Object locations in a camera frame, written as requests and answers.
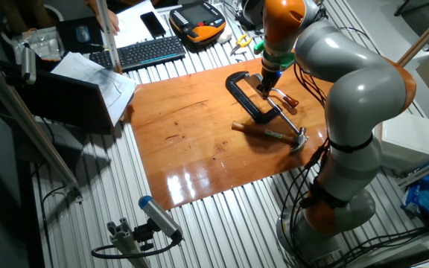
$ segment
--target person's hand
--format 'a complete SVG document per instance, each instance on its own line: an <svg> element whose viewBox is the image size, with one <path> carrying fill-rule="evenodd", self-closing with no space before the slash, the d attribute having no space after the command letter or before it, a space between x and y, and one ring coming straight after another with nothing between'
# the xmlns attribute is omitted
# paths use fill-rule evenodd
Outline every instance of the person's hand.
<svg viewBox="0 0 429 268"><path fill-rule="evenodd" d="M118 27L117 15L110 10L108 10L108 13L109 13L109 20L110 20L110 24L112 26L113 34L117 35L118 32L120 31L120 28ZM97 21L98 21L98 24L100 24L102 26L100 14L97 15Z"/></svg>

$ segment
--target metal slotted surface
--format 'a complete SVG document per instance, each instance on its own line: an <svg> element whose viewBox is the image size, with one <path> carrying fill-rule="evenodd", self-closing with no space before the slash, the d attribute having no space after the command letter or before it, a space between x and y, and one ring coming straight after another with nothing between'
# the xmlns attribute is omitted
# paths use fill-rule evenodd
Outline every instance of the metal slotted surface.
<svg viewBox="0 0 429 268"><path fill-rule="evenodd" d="M215 5L224 12L220 4ZM354 27L366 32L344 0L325 1L330 22L336 27ZM160 13L168 24L169 9ZM197 54L158 66L131 71L124 75L137 83L165 80L197 71L217 68L251 60L254 45L261 37L253 38L244 55L229 57L241 30L228 19L234 36L224 44L216 44ZM170 30L167 36L174 33ZM345 31L355 42L376 51L375 46L358 33ZM417 105L409 111L421 115ZM117 124L115 135L89 135L75 169L81 185L83 202L76 202L66 189L50 196L44 203L48 223L48 240L42 225L42 208L36 202L45 264L51 267L130 267L126 260L105 261L93 258L91 249L108 245L106 224L126 217L132 227L145 224L147 217L138 207L138 200L150 195L142 161L129 124ZM282 200L298 170L260 179L211 197L171 209L168 213L181 226L185 241L181 246L161 255L149 257L152 267L286 267L284 252L276 239L276 219ZM308 174L314 178L314 172ZM42 167L33 178L36 197L44 197L62 183ZM402 192L393 175L382 170L367 186L375 198L376 214L366 224L336 236L340 253L370 237L395 234L422 226L400 209ZM293 203L296 191L291 191L287 205ZM161 249L170 241L156 234L154 246ZM117 254L113 249L107 254Z"/></svg>

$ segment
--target orange controller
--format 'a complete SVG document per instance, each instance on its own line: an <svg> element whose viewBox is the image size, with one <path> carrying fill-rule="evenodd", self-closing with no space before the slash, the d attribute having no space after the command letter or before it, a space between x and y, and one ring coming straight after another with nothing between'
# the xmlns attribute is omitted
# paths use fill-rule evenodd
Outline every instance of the orange controller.
<svg viewBox="0 0 429 268"><path fill-rule="evenodd" d="M224 16L204 1L184 4L170 12L170 24L183 37L197 44L211 42L226 26Z"/></svg>

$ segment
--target wooden board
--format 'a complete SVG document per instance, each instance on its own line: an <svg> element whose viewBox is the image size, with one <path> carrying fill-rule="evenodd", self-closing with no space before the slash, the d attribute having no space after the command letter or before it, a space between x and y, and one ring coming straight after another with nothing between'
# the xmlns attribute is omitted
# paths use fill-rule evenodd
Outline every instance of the wooden board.
<svg viewBox="0 0 429 268"><path fill-rule="evenodd" d="M233 121L254 124L225 87L237 71L261 71L260 59L137 86L127 114L153 198L164 208L199 200L230 188L304 165L325 139L324 111L289 68L276 88L296 98L295 110L282 106L308 141L295 156L289 145L231 130ZM331 83L317 80L327 94ZM238 85L263 112L270 109L245 81ZM292 133L276 118L266 128Z"/></svg>

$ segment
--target paper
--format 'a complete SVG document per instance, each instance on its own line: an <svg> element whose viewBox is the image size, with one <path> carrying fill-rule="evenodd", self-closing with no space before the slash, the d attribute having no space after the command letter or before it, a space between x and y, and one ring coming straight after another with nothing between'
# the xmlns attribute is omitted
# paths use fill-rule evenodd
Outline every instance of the paper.
<svg viewBox="0 0 429 268"><path fill-rule="evenodd" d="M140 19L140 15L149 12L155 13L156 18L160 21L165 31L169 31L165 20L155 11L152 2L144 0L117 14L118 26L120 27L120 32L115 36L115 46L117 48L135 44L152 36L142 19Z"/></svg>
<svg viewBox="0 0 429 268"><path fill-rule="evenodd" d="M113 126L124 112L136 87L136 82L130 78L106 70L79 53L69 52L51 73L97 84Z"/></svg>

